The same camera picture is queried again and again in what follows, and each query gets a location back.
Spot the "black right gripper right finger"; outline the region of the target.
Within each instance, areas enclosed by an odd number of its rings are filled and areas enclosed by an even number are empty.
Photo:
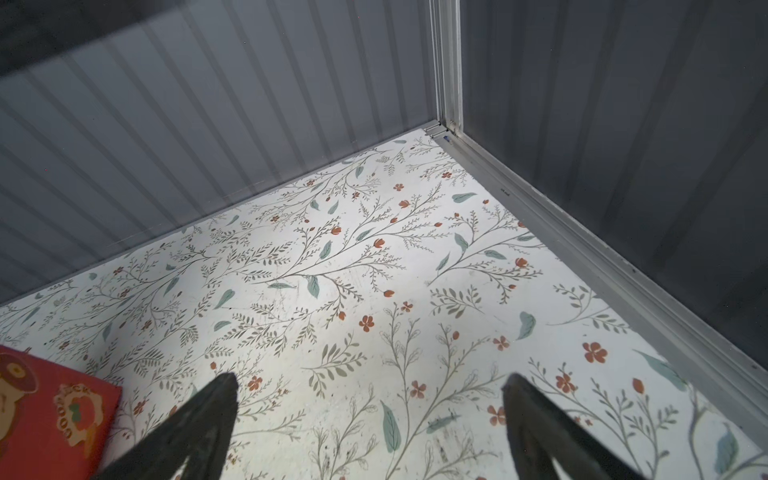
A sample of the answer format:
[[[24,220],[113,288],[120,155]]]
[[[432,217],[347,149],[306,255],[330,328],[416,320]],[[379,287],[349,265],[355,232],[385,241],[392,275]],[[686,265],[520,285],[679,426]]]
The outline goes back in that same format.
[[[572,479],[642,477],[522,375],[509,375],[502,397],[507,440],[520,479],[557,479],[556,465]]]

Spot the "red and white paper bag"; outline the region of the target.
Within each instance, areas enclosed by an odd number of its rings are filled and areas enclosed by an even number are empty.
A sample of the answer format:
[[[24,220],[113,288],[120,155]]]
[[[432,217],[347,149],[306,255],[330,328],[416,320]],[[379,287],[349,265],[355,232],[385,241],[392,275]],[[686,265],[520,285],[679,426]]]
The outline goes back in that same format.
[[[1,477],[88,479],[101,462],[122,389],[1,348]]]

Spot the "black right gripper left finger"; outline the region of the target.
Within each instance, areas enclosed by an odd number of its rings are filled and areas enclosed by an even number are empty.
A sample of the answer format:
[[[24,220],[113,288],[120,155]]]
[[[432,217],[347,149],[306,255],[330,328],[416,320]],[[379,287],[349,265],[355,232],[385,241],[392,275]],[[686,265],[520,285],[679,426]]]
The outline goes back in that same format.
[[[237,418],[238,381],[218,375],[95,479],[219,479]]]

